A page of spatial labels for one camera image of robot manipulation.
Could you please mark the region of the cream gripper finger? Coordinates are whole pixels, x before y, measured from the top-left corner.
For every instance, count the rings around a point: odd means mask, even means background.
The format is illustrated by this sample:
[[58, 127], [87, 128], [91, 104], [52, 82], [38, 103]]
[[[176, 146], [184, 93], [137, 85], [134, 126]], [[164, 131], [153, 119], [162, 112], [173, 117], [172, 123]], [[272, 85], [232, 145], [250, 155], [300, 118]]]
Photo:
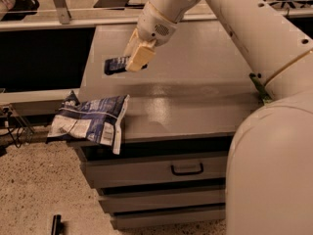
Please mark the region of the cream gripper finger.
[[132, 35], [131, 35], [126, 47], [125, 47], [123, 55], [124, 56], [132, 56], [135, 53], [135, 50], [137, 49], [139, 43], [140, 43], [140, 38], [138, 35], [138, 29], [135, 28], [132, 32]]
[[146, 65], [156, 54], [155, 53], [155, 41], [141, 41], [135, 50], [135, 53], [130, 57], [127, 71], [139, 71], [142, 66]]

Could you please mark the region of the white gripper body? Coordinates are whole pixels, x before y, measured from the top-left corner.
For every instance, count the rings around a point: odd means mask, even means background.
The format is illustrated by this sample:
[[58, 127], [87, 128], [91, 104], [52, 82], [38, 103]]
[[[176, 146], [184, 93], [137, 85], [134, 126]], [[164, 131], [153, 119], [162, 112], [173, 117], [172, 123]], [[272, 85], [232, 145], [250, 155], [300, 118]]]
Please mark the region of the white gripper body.
[[177, 24], [168, 20], [148, 2], [138, 18], [137, 29], [142, 40], [155, 41], [156, 46], [160, 46], [169, 41], [177, 29]]

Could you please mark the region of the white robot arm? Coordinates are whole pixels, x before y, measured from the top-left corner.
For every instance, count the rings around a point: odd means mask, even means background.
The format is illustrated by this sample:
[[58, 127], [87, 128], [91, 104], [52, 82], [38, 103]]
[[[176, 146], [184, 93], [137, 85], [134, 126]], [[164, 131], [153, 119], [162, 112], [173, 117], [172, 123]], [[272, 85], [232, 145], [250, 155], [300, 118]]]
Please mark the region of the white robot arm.
[[[149, 0], [125, 49], [149, 62], [200, 0]], [[263, 0], [205, 0], [270, 103], [238, 128], [226, 170], [227, 235], [313, 235], [313, 41]]]

